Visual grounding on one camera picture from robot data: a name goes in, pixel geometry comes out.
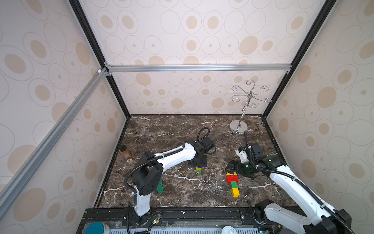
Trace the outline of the green long lego brick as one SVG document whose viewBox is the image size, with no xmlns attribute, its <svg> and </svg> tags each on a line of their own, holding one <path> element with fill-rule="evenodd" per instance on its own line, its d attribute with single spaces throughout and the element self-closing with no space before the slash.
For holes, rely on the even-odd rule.
<svg viewBox="0 0 374 234">
<path fill-rule="evenodd" d="M 159 183 L 158 183 L 157 192 L 159 194 L 162 194 L 164 192 L 164 187 L 163 187 L 162 181 L 159 181 Z"/>
</svg>

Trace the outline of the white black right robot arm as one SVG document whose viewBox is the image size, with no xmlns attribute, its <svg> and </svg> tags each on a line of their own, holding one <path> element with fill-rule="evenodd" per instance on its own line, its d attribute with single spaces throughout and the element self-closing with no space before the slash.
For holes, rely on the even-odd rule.
<svg viewBox="0 0 374 234">
<path fill-rule="evenodd" d="M 249 209 L 250 217 L 260 225 L 277 223 L 297 234 L 352 234 L 352 218 L 337 210 L 307 187 L 278 155 L 250 155 L 238 152 L 240 160 L 232 160 L 225 171 L 228 183 L 236 175 L 251 179 L 263 174 L 279 185 L 301 208 L 303 215 L 282 208 L 265 199 Z"/>
</svg>

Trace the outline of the yellow square lego brick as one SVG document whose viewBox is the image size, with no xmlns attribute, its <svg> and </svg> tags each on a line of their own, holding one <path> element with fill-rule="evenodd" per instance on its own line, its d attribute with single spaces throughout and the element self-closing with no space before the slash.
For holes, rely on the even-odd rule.
<svg viewBox="0 0 374 234">
<path fill-rule="evenodd" d="M 231 189 L 231 192 L 232 192 L 232 196 L 233 196 L 234 198 L 237 198 L 237 197 L 240 196 L 240 192 L 239 192 L 239 189 L 238 189 L 238 188 L 232 188 L 232 189 Z"/>
</svg>

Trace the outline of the red long lego brick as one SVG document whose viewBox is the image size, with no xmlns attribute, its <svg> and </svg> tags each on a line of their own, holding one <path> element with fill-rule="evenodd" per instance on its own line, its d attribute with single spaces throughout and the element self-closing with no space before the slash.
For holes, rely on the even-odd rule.
<svg viewBox="0 0 374 234">
<path fill-rule="evenodd" d="M 237 175 L 226 175 L 226 181 L 228 184 L 232 183 L 232 182 L 236 182 L 238 183 L 239 182 L 239 178 Z"/>
</svg>

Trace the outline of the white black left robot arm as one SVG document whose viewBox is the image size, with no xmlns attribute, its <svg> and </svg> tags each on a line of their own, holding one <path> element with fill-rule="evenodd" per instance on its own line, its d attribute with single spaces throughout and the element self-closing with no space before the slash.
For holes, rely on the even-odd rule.
<svg viewBox="0 0 374 234">
<path fill-rule="evenodd" d="M 145 152 L 124 179 L 125 186 L 134 195 L 133 208 L 137 216 L 147 214 L 151 207 L 151 193 L 164 172 L 185 161 L 203 159 L 215 145 L 208 136 L 184 141 L 180 146 L 162 153 Z"/>
</svg>

